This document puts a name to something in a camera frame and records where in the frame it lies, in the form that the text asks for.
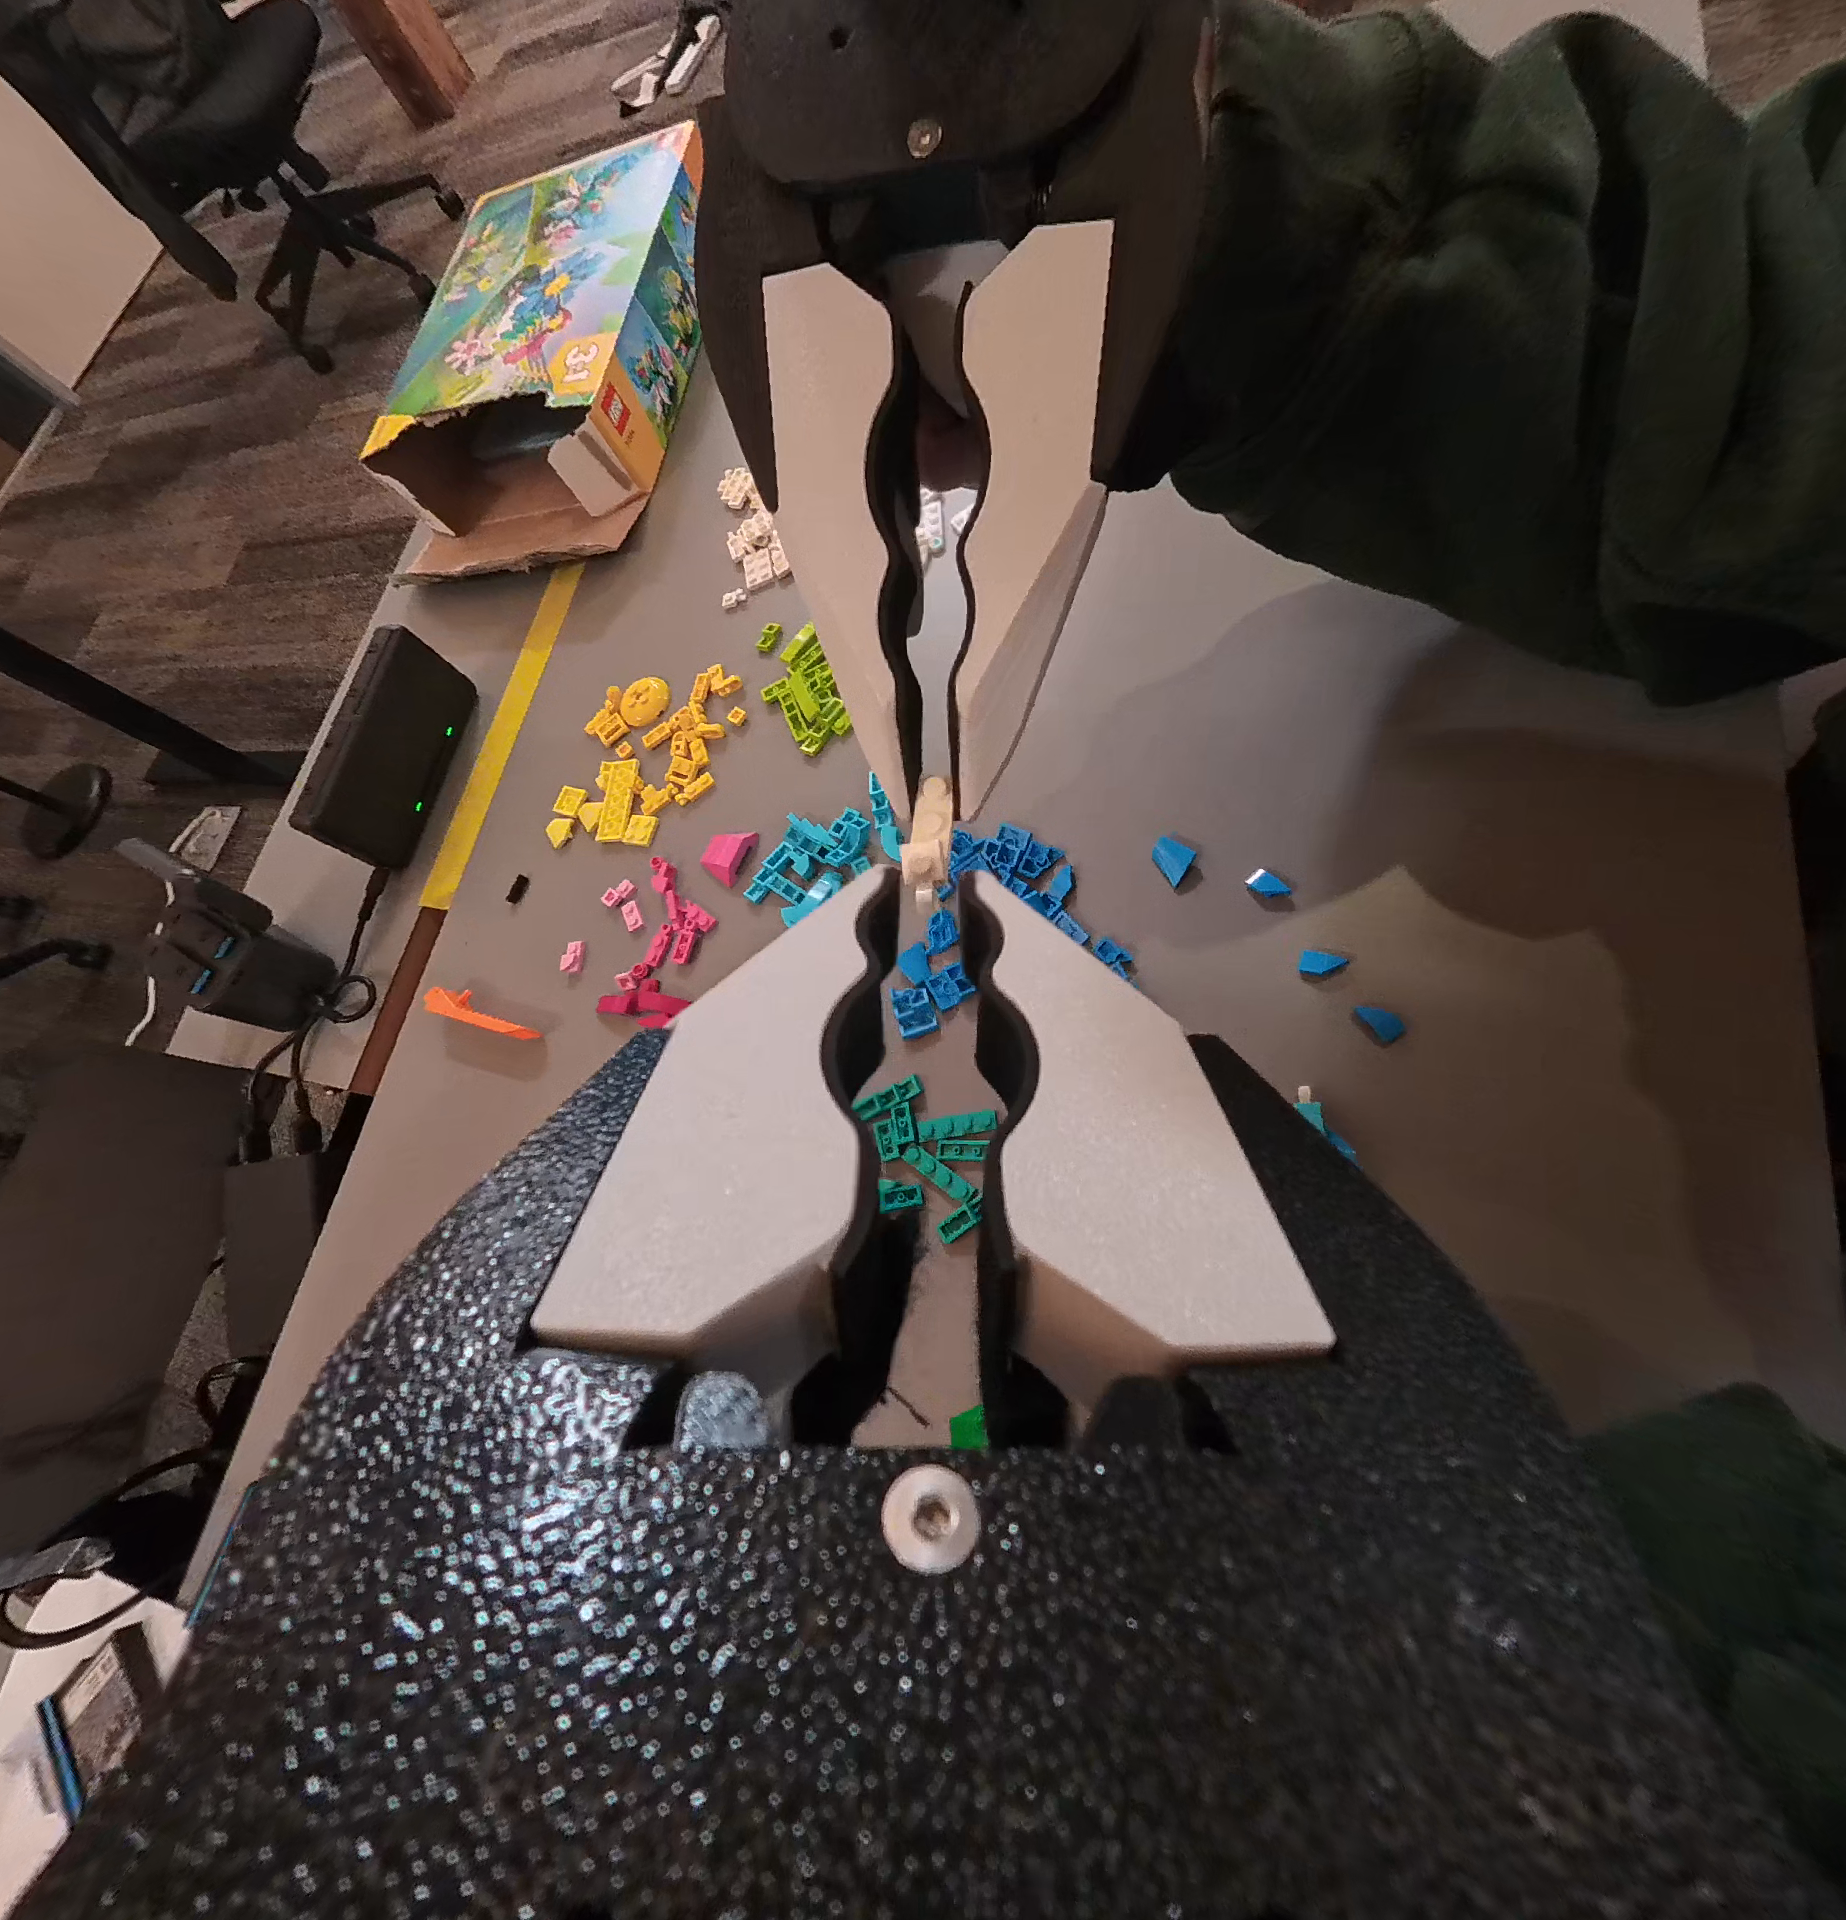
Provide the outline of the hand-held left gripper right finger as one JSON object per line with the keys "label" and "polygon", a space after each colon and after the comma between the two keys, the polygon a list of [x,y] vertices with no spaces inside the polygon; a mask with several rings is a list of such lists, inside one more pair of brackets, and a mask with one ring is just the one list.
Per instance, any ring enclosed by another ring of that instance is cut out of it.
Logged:
{"label": "hand-held left gripper right finger", "polygon": [[1336,1331],[1190,1034],[980,872],[958,885],[979,1066],[988,1409],[1093,1409],[1127,1377],[1328,1355]]}

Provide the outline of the small cream lego piece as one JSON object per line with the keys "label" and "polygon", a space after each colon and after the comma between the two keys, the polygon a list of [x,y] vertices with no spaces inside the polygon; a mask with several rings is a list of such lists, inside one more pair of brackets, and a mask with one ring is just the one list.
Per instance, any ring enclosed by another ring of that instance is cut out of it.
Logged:
{"label": "small cream lego piece", "polygon": [[909,837],[900,846],[904,882],[921,910],[950,885],[957,797],[949,777],[930,773],[916,793]]}

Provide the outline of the person's right forearm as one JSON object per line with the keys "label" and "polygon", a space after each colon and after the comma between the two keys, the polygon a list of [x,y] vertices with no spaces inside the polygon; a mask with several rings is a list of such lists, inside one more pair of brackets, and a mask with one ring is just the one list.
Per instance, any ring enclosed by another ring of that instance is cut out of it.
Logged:
{"label": "person's right forearm", "polygon": [[1846,658],[1846,59],[1217,3],[1137,477],[1682,706]]}

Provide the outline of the pile of lime lego bricks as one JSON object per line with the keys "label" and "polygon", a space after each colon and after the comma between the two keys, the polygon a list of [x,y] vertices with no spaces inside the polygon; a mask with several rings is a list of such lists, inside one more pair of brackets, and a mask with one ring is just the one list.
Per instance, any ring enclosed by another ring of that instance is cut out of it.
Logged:
{"label": "pile of lime lego bricks", "polygon": [[786,721],[796,750],[816,761],[830,744],[853,732],[816,624],[805,620],[792,635],[780,635],[774,659],[780,673],[762,687],[759,700]]}

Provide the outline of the pile of pink lego bricks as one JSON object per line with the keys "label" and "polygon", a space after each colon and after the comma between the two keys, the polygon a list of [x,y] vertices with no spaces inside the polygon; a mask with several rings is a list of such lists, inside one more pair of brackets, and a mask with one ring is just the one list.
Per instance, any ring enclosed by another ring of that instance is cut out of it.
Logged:
{"label": "pile of pink lego bricks", "polygon": [[645,872],[618,876],[555,942],[555,977],[568,990],[595,988],[600,1019],[663,1031],[691,1005],[675,978],[716,926],[678,866],[647,854]]}

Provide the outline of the pile of blue lego bricks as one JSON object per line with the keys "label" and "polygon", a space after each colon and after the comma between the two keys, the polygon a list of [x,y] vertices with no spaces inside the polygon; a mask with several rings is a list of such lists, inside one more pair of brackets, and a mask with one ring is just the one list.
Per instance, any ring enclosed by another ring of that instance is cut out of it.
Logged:
{"label": "pile of blue lego bricks", "polygon": [[1091,934],[1073,912],[1075,869],[1071,856],[1028,827],[1004,823],[993,834],[957,824],[950,836],[945,881],[926,897],[923,939],[904,946],[888,986],[890,1016],[904,1041],[921,1041],[939,1031],[943,1016],[970,1003],[976,964],[963,953],[963,936],[953,897],[963,876],[993,876],[1071,942],[1117,977],[1134,980],[1134,950],[1109,934]]}

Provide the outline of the pile of cyan lego bricks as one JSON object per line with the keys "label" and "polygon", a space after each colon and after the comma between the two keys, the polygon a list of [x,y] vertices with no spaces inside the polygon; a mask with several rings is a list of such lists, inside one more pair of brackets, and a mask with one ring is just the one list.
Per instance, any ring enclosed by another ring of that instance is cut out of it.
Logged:
{"label": "pile of cyan lego bricks", "polygon": [[865,797],[830,819],[787,813],[786,828],[762,850],[743,895],[780,914],[786,927],[835,899],[848,882],[897,856],[897,823],[888,785],[877,771],[865,776]]}

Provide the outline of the pile of yellow lego bricks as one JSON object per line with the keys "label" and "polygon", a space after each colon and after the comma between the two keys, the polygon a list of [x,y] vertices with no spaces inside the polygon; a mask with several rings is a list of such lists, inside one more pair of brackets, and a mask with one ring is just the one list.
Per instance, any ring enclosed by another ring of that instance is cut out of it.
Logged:
{"label": "pile of yellow lego bricks", "polygon": [[552,800],[554,850],[578,839],[650,850],[663,821],[716,789],[716,754],[748,723],[744,678],[723,664],[681,691],[658,674],[610,687],[584,732],[599,747],[596,773],[566,781]]}

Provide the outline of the yellow tape strip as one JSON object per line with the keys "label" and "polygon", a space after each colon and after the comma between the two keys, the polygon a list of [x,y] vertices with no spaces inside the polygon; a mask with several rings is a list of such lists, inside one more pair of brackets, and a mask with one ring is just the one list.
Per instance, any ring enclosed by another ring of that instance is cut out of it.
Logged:
{"label": "yellow tape strip", "polygon": [[521,735],[521,726],[544,678],[552,650],[576,603],[586,560],[557,564],[543,589],[521,650],[505,681],[495,716],[487,723],[476,761],[446,827],[420,895],[420,912],[446,914],[474,856],[480,828],[505,781],[505,771]]}

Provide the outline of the black charger blue trim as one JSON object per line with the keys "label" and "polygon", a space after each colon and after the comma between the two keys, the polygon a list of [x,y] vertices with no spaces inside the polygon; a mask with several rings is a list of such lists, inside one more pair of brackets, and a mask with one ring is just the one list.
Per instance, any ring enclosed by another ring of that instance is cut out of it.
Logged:
{"label": "black charger blue trim", "polygon": [[167,891],[146,953],[162,1007],[291,1032],[331,1001],[334,960],[283,930],[263,899],[138,837],[116,852]]}

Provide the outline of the black power bank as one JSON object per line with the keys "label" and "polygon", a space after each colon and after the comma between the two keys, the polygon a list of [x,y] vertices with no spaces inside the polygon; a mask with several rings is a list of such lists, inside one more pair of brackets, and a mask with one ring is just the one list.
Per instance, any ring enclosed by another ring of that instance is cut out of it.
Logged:
{"label": "black power bank", "polygon": [[376,628],[289,827],[374,869],[406,869],[476,706],[476,684],[427,638],[407,626]]}

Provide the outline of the dark grey chair seat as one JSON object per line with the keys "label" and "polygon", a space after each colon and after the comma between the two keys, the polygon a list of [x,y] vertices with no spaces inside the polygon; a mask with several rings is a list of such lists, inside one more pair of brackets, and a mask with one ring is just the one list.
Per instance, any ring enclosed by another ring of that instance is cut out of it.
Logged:
{"label": "dark grey chair seat", "polygon": [[231,1333],[267,1355],[334,1197],[329,1154],[244,1164],[244,1070],[133,1048],[50,1077],[0,1180],[0,1557],[144,1460],[225,1245]]}

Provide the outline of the black office chair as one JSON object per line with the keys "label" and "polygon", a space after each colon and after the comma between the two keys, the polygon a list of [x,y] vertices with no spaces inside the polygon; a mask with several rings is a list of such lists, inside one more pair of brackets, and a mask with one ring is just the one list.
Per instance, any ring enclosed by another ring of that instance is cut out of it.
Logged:
{"label": "black office chair", "polygon": [[318,266],[349,269],[369,257],[432,301],[432,275],[382,243],[376,212],[430,194],[462,220],[463,198],[432,174],[333,184],[298,139],[318,51],[319,21],[301,1],[246,13],[210,1],[0,3],[0,77],[217,300],[238,300],[238,275],[192,214],[210,198],[265,209],[275,191],[286,220],[253,300],[329,375],[331,349],[308,336]]}

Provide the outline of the black round stand base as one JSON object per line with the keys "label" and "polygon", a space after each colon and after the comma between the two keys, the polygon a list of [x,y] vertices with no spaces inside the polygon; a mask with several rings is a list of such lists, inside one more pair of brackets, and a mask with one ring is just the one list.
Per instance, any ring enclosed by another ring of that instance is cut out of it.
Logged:
{"label": "black round stand base", "polygon": [[115,776],[96,763],[74,763],[45,785],[0,773],[0,797],[23,807],[19,824],[23,850],[34,858],[53,860],[90,839],[115,797]]}

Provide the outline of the person's green sweater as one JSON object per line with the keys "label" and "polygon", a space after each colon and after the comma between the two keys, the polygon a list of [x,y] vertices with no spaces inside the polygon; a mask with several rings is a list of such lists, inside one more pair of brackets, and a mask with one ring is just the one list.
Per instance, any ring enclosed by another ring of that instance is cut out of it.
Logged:
{"label": "person's green sweater", "polygon": [[1698,1692],[1846,1904],[1846,1452],[1754,1382],[1580,1445]]}

